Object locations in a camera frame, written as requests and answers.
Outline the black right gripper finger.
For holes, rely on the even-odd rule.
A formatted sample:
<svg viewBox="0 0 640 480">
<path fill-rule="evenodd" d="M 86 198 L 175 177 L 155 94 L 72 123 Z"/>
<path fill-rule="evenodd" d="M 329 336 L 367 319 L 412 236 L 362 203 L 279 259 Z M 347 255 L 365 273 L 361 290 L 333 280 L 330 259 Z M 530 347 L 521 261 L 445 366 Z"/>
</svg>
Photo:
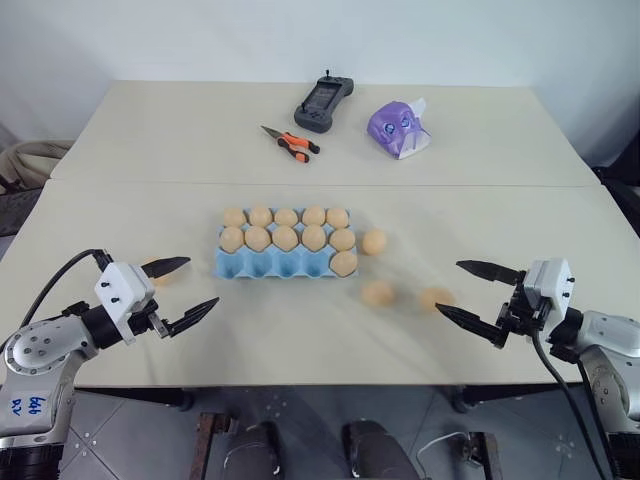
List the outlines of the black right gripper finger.
<svg viewBox="0 0 640 480">
<path fill-rule="evenodd" d="M 506 330 L 503 330 L 496 325 L 486 323 L 482 321 L 478 315 L 459 307 L 441 303 L 436 303 L 435 307 L 441 314 L 460 328 L 488 340 L 498 349 L 502 349 L 504 347 L 508 337 L 508 332 Z"/>
<path fill-rule="evenodd" d="M 500 282 L 511 286 L 521 283 L 526 272 L 514 270 L 491 262 L 479 260 L 460 260 L 456 265 L 468 273 L 490 282 Z"/>
</svg>

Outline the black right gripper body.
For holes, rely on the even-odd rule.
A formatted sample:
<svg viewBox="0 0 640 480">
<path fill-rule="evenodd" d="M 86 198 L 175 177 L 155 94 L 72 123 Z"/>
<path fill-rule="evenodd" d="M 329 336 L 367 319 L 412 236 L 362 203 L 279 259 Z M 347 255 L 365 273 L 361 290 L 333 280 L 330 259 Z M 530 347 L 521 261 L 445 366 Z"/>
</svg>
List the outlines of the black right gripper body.
<svg viewBox="0 0 640 480">
<path fill-rule="evenodd" d="M 518 283 L 509 302 L 501 307 L 496 326 L 505 336 L 534 336 L 542 331 L 548 315 L 549 299 L 534 293 L 530 301 L 524 285 Z"/>
</svg>

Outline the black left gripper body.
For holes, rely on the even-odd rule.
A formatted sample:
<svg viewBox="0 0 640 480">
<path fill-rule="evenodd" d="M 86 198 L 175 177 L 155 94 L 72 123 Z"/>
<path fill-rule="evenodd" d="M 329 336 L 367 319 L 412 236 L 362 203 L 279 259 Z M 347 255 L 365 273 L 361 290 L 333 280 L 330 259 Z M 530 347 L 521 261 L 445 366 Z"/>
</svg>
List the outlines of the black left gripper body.
<svg viewBox="0 0 640 480">
<path fill-rule="evenodd" d="M 126 325 L 131 331 L 129 339 L 126 340 L 127 343 L 133 343 L 138 335 L 147 331 L 155 332 L 160 338 L 169 336 L 168 322 L 158 316 L 158 308 L 159 305 L 154 299 L 149 300 L 142 307 L 134 305 L 131 308 L 126 320 Z"/>
</svg>

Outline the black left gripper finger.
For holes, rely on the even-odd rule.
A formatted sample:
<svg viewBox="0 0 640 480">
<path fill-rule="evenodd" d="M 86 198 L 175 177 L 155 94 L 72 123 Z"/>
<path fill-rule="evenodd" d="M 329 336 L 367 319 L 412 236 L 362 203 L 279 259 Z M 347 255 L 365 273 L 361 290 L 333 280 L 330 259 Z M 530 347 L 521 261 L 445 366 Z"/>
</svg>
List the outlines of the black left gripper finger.
<svg viewBox="0 0 640 480">
<path fill-rule="evenodd" d="M 159 279 L 166 275 L 171 274 L 175 270 L 181 268 L 185 264 L 191 261 L 190 257 L 176 256 L 169 258 L 162 258 L 150 261 L 141 266 L 141 269 L 147 277 L 151 279 Z"/>
<path fill-rule="evenodd" d="M 179 320 L 173 323 L 166 323 L 168 335 L 177 336 L 195 326 L 216 306 L 219 300 L 219 297 L 207 300 L 187 310 Z"/>
</svg>

